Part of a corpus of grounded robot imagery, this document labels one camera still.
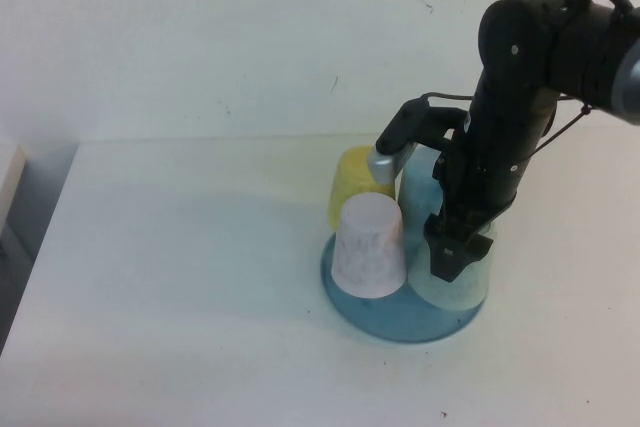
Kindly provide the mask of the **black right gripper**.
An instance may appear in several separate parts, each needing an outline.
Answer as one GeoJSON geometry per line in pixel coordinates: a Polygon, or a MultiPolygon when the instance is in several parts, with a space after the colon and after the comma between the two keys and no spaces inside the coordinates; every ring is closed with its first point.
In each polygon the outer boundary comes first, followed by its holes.
{"type": "Polygon", "coordinates": [[[441,206],[425,220],[430,272],[453,282],[489,253],[492,223],[515,200],[526,170],[524,145],[458,146],[434,155],[429,174],[441,188],[441,206]]]}

